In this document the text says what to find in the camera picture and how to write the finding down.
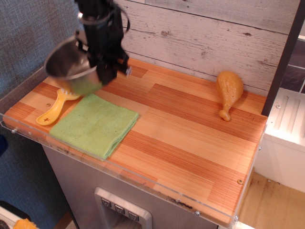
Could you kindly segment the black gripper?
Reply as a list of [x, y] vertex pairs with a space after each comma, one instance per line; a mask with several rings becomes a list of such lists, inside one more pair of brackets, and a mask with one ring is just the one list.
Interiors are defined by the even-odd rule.
[[76, 38], [88, 47], [87, 56], [91, 67], [96, 67], [102, 85], [109, 84], [117, 72], [131, 73], [129, 56], [122, 48], [124, 30], [121, 13], [107, 13], [105, 16], [78, 14], [84, 32], [77, 32]]

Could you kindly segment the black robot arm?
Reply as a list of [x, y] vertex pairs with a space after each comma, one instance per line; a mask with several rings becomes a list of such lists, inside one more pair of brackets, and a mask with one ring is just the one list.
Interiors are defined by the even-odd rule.
[[75, 37], [79, 48], [87, 52], [90, 66], [96, 68], [102, 85], [115, 79], [117, 72], [130, 74], [129, 56], [122, 48], [124, 10], [112, 0], [77, 0], [76, 3], [84, 31], [77, 31]]

